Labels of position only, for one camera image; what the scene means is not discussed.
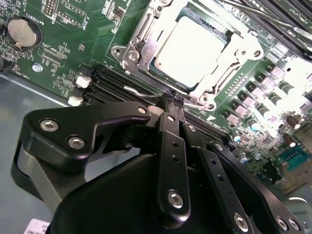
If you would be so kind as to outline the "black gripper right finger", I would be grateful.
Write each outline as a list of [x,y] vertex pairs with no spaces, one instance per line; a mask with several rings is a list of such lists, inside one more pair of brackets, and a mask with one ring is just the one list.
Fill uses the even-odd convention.
[[205,145],[185,122],[184,99],[174,96],[175,111],[186,140],[186,159],[216,199],[225,231],[237,234],[303,234],[300,221],[218,141]]

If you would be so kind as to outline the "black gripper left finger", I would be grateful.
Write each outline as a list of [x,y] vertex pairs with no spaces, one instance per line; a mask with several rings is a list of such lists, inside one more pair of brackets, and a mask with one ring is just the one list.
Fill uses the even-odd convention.
[[191,204],[185,139],[175,104],[136,101],[36,110],[23,120],[23,172],[53,215],[70,192],[141,155],[157,159],[152,216],[186,222]]

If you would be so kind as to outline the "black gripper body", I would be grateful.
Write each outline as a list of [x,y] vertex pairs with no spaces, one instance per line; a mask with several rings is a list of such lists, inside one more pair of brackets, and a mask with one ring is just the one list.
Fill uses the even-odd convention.
[[157,159],[136,156],[70,192],[60,203],[51,234],[218,234],[221,224],[208,186],[188,169],[191,216],[178,229],[165,229],[152,216]]

